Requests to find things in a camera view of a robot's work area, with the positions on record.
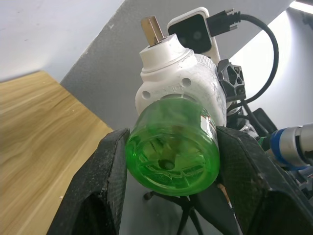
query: green plastic container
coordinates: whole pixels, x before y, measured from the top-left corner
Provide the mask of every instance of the green plastic container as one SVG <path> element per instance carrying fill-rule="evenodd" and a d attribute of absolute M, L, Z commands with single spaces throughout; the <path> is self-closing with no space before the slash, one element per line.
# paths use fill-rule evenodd
<path fill-rule="evenodd" d="M 161 99 L 141 113 L 126 144 L 126 159 L 129 172 L 153 191 L 198 193 L 219 173 L 215 124 L 190 99 Z"/>

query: camera lens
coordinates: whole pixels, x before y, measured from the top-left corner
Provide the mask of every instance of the camera lens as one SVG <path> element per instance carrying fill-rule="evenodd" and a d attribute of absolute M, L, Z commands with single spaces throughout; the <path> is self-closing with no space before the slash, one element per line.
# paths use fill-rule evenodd
<path fill-rule="evenodd" d="M 202 34 L 201 34 L 200 31 L 194 32 L 194 39 L 195 39 L 195 40 L 200 40 L 201 37 L 202 37 Z"/>

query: cable connector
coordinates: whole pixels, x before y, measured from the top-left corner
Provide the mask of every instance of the cable connector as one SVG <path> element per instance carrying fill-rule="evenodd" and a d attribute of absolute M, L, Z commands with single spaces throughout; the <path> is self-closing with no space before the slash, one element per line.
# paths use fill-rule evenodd
<path fill-rule="evenodd" d="M 215 37 L 237 28 L 237 25 L 233 24 L 240 22 L 240 11 L 228 15 L 228 13 L 233 10 L 234 8 L 221 11 L 220 13 L 206 19 L 211 37 Z"/>

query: wooden surface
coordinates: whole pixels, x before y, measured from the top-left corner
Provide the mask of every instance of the wooden surface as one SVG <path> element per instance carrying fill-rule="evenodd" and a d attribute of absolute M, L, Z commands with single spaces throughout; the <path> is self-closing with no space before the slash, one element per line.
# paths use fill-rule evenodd
<path fill-rule="evenodd" d="M 0 120 L 0 234 L 45 234 L 112 129 L 45 72 L 0 84 Z"/>

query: camera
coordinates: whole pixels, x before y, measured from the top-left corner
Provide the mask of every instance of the camera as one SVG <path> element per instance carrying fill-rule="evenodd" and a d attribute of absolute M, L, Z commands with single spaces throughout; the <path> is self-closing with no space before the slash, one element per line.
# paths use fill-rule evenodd
<path fill-rule="evenodd" d="M 209 12 L 198 7 L 172 19 L 168 25 L 168 33 L 176 34 L 183 47 L 192 49 L 197 54 L 210 57 L 215 64 L 220 60 L 216 41 L 211 37 L 206 18 Z"/>

